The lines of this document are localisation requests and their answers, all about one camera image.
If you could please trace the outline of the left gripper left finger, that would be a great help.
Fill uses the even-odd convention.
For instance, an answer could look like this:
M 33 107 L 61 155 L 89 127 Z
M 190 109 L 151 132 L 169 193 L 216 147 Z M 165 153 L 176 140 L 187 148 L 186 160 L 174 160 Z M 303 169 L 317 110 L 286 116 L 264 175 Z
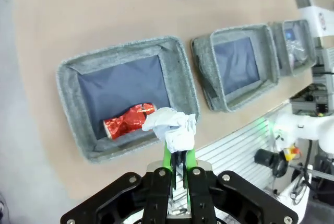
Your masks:
M 173 170 L 165 147 L 163 160 L 151 163 L 144 176 L 128 172 L 72 210 L 60 223 L 122 223 L 143 210 L 141 223 L 168 223 Z

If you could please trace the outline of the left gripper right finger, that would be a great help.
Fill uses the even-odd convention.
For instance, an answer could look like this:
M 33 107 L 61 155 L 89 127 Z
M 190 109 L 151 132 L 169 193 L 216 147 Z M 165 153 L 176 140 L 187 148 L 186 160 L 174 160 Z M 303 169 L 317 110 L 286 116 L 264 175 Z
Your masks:
M 184 223 L 218 223 L 218 209 L 239 223 L 297 223 L 292 209 L 232 171 L 215 175 L 196 160 L 194 150 L 183 153 L 190 217 Z

